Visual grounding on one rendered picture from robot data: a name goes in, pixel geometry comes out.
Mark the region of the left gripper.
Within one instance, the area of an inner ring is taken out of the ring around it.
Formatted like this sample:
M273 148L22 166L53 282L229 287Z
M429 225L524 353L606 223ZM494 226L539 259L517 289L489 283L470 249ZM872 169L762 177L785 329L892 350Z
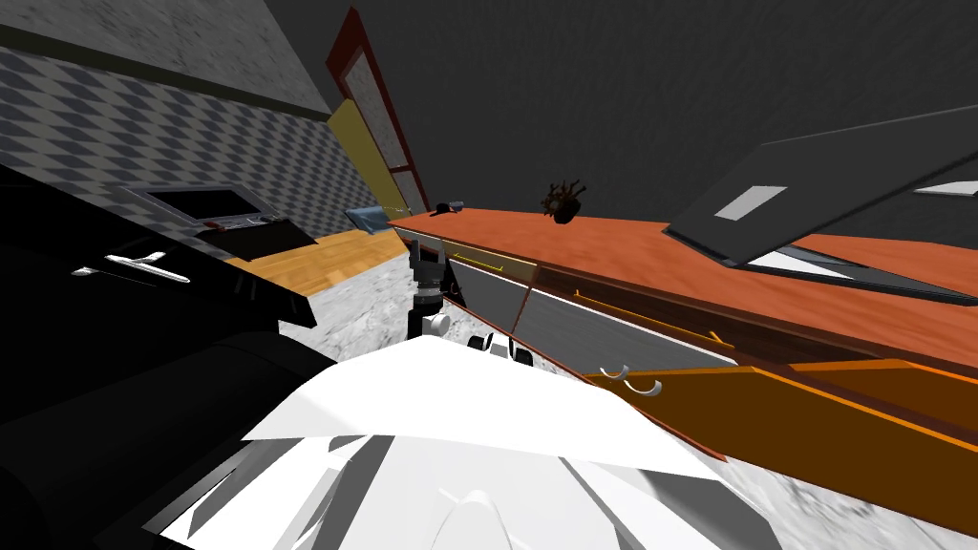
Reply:
M419 240L411 240L409 267L413 272L413 280L419 286L440 286L447 266L445 249L438 250L435 262L423 260L421 251Z

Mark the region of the blue cushion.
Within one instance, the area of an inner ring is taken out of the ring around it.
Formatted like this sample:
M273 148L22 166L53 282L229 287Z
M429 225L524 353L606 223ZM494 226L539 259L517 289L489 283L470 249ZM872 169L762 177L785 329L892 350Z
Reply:
M388 213L380 205L345 209L345 215L357 229L370 235L391 230Z

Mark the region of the small grey cupboard door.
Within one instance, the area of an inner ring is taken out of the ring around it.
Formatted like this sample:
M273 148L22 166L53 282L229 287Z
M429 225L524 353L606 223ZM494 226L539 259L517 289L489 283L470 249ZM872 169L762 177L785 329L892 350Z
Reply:
M487 323L512 332L528 287L456 260L449 260L448 263L457 280L465 308Z

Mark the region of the brown plant in dark pot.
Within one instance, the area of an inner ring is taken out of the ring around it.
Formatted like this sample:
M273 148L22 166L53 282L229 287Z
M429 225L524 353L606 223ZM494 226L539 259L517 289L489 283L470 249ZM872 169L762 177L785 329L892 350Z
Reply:
M560 185L549 185L547 195L541 201L544 216L557 224L570 223L582 207L578 197L587 189L585 186L577 189L579 183L575 180L570 184L563 181Z

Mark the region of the red framed window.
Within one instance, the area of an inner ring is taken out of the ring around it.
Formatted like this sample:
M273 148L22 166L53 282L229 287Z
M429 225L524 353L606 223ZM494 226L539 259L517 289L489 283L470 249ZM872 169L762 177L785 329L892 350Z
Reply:
M385 214L398 220L429 211L429 201L355 8L346 11L326 67L343 95L329 126Z

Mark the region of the wide grey cupboard door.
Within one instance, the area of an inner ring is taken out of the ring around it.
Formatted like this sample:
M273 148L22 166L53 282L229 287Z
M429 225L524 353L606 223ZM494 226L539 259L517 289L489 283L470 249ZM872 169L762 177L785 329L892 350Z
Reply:
M736 365L728 357L663 333L618 320L562 298L532 290L515 336L576 372L699 370Z

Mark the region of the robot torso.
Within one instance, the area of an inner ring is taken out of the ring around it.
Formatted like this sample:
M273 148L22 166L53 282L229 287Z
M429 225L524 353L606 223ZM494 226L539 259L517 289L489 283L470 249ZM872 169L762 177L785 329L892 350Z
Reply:
M782 550L605 391L435 336L331 366L145 523L191 550Z

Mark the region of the black fridge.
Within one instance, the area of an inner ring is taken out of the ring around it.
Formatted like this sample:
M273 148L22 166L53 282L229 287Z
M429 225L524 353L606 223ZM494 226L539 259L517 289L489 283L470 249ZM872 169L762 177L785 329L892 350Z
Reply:
M190 283L104 259L157 251ZM0 343L150 354L281 322L314 327L308 299L0 164Z

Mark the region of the orange wooden kitchen cupboard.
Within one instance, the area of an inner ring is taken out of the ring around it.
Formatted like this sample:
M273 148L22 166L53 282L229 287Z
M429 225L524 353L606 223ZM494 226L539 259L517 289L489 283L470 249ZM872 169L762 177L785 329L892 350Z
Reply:
M978 432L978 307L740 271L713 263L656 222L579 218L559 225L541 214L464 209L392 224L434 258L452 241L538 265L532 290L764 370L797 365L894 361L889 383L839 374L831 383ZM978 251L816 235L802 247L978 297ZM466 312L450 267L448 298ZM563 370L589 383L590 372Z

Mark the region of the dark grey range hood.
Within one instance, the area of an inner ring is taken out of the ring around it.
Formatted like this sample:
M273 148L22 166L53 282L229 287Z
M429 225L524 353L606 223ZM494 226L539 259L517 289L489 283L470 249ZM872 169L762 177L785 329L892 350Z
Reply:
M748 264L978 158L978 105L756 148L666 233Z

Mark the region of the dark grey cooktop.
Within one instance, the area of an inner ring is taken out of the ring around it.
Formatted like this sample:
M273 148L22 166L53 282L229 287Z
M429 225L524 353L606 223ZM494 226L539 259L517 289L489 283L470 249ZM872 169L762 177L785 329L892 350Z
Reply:
M736 264L723 258L700 243L666 228L663 232L676 241L703 254L703 256L728 268L751 271L773 276L810 281L831 286L843 286L861 290L896 294L907 298L950 304L962 307L978 307L978 297L952 289L907 278L863 264L826 256L795 244L773 250L745 264Z

